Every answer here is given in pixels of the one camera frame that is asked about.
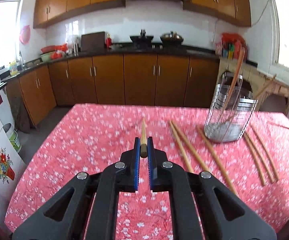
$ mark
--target metal utensil holder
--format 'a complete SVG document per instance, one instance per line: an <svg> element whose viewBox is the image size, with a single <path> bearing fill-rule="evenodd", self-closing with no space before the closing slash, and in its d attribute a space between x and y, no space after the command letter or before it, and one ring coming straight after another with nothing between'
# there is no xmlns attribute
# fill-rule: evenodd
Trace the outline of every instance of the metal utensil holder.
<svg viewBox="0 0 289 240"><path fill-rule="evenodd" d="M243 78L239 75L229 102L223 109L230 90L230 86L225 84L232 77L232 73L226 72L222 75L221 84L216 85L204 125L206 137L217 143L240 139L258 102L251 99L251 91L241 87Z"/></svg>

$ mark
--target tablecloth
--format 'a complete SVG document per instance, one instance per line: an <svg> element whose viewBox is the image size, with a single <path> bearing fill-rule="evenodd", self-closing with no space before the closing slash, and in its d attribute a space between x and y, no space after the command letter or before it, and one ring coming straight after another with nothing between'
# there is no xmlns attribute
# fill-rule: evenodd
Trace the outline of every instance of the tablecloth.
<svg viewBox="0 0 289 240"><path fill-rule="evenodd" d="M170 161L185 167L168 121L173 119L187 135L214 176L226 185L210 152L195 129L203 127L208 110L199 108L75 105L55 127L32 158L10 201L5 223L14 231L80 171L94 174L119 160L141 137L142 117L147 136ZM259 174L244 141L214 144L239 197L277 232L289 219L289 127L280 113L255 112L251 123L261 135L279 172L280 180L261 186ZM248 132L265 152L252 129ZM195 173L202 171L186 148ZM140 160L139 190L120 193L116 239L173 239L168 193L149 189L147 159Z"/></svg>

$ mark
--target gray floor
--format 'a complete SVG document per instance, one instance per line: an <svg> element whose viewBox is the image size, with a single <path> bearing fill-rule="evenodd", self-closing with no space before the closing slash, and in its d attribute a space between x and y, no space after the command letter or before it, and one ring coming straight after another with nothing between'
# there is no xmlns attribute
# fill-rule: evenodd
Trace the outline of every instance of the gray floor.
<svg viewBox="0 0 289 240"><path fill-rule="evenodd" d="M37 129L31 129L30 133L18 132L22 144L19 155L25 164L29 164L41 144L69 110L68 107L56 107L37 125Z"/></svg>

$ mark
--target metal rivet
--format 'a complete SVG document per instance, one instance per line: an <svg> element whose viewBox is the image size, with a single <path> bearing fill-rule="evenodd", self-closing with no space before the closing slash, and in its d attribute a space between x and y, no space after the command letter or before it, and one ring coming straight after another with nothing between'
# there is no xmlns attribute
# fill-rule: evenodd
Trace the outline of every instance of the metal rivet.
<svg viewBox="0 0 289 240"><path fill-rule="evenodd" d="M171 162L163 162L163 167L165 168L172 168L173 164Z"/></svg>
<svg viewBox="0 0 289 240"><path fill-rule="evenodd" d="M122 169L122 168L124 168L124 166L125 166L125 164L124 164L123 162L117 162L117 163L115 164L115 167L116 167L117 169Z"/></svg>
<svg viewBox="0 0 289 240"><path fill-rule="evenodd" d="M85 172L79 172L79 173L77 174L77 178L78 178L78 179L86 179L87 176L88 176L88 174L85 173Z"/></svg>
<svg viewBox="0 0 289 240"><path fill-rule="evenodd" d="M209 179L211 178L211 173L209 171L203 171L201 172L201 177L203 177L204 179Z"/></svg>

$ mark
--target paint bucket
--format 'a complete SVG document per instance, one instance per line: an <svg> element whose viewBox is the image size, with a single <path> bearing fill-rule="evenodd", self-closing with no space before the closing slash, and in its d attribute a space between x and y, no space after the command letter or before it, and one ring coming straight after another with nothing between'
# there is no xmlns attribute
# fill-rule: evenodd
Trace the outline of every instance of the paint bucket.
<svg viewBox="0 0 289 240"><path fill-rule="evenodd" d="M11 123L5 124L3 126L3 130L5 131L9 141L11 142L16 152L19 153L21 150L21 143L18 139L18 134L11 126Z"/></svg>

